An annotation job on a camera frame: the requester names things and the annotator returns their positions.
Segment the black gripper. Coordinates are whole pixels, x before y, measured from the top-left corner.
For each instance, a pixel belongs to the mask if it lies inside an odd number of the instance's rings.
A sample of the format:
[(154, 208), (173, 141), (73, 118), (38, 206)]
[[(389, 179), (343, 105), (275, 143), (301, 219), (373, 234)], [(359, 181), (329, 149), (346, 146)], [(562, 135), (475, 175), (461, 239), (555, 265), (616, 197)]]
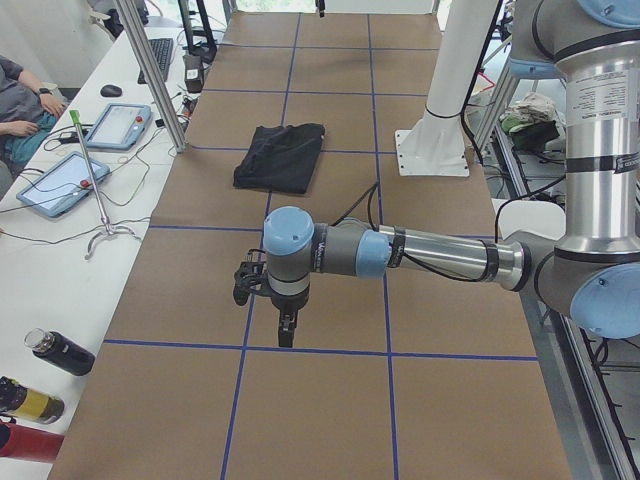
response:
[(250, 295), (268, 297), (279, 310), (278, 346), (292, 348), (296, 330), (298, 311), (302, 309), (309, 297), (309, 287), (298, 288), (294, 294), (283, 294), (275, 289), (276, 281), (270, 280), (265, 260), (254, 260), (255, 253), (264, 254), (262, 249), (251, 248), (245, 259), (234, 273), (233, 299), (239, 306), (244, 306)]

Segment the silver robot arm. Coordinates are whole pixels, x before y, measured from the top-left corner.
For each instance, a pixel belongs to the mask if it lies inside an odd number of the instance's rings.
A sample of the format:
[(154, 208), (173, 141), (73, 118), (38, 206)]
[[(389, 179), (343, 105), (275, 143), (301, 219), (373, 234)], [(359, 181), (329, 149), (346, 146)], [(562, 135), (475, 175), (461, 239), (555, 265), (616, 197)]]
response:
[(264, 259), (241, 263), (233, 297), (269, 298), (282, 346), (293, 343), (312, 273), (379, 278), (397, 267), (527, 291), (604, 338), (638, 334), (639, 5), (520, 1), (512, 32), (513, 75), (566, 83), (564, 235), (488, 242), (354, 219), (327, 225), (278, 208), (264, 223)]

